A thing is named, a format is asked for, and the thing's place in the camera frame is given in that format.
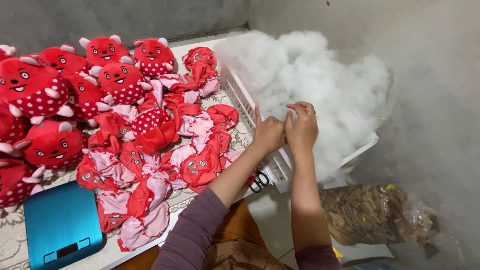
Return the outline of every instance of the plastic crate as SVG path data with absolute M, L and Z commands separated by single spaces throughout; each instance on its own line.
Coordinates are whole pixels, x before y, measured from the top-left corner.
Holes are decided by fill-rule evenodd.
M 220 82 L 239 112 L 240 120 L 247 126 L 248 131 L 246 136 L 249 142 L 251 142 L 253 132 L 255 131 L 255 102 L 250 97 L 240 78 L 225 66 L 221 67 Z M 339 164 L 338 167 L 340 168 L 345 165 L 347 162 L 374 146 L 377 142 L 377 134 L 371 132 L 366 138 L 366 141 L 359 146 L 355 152 L 343 158 L 342 163 Z M 292 179 L 293 163 L 287 153 L 289 153 L 289 148 L 288 145 L 285 145 L 263 160 L 264 172 L 281 193 L 289 189 L 289 181 Z

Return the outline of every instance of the gray wall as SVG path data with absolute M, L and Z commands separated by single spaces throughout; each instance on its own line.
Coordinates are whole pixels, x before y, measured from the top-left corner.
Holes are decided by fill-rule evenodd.
M 201 35 L 247 23 L 250 0 L 0 0 L 0 44 L 19 53 L 117 34 L 127 47 L 146 37 Z
M 441 253 L 392 245 L 430 269 L 480 266 L 480 1 L 252 0 L 250 27 L 322 31 L 330 47 L 373 51 L 395 71 L 396 102 L 362 155 L 357 183 L 394 183 L 439 215 Z

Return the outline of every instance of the hand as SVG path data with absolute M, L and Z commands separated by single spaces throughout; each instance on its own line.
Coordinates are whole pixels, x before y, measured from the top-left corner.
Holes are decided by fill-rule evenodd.
M 255 117 L 255 133 L 250 145 L 254 145 L 255 149 L 261 151 L 263 156 L 266 156 L 285 144 L 285 140 L 282 137 L 285 123 L 273 116 L 262 121 L 258 105 L 255 105 Z
M 287 108 L 295 110 L 298 115 L 295 124 L 293 123 L 292 111 L 287 112 L 287 118 L 285 119 L 285 135 L 293 157 L 311 153 L 318 135 L 317 119 L 315 118 L 313 105 L 299 101 L 294 104 L 287 104 Z

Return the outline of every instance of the digital scale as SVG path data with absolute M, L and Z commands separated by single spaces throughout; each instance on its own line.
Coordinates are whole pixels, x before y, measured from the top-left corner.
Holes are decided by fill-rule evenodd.
M 33 194 L 24 213 L 31 270 L 60 269 L 102 246 L 94 192 L 76 181 Z

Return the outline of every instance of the scissors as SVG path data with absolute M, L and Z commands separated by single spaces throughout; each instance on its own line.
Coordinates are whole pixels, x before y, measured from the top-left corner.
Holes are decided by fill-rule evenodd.
M 255 179 L 253 180 L 253 184 L 249 185 L 250 189 L 255 193 L 260 193 L 262 191 L 262 186 L 266 187 L 270 184 L 270 180 L 268 179 L 267 175 L 261 171 L 257 172 Z

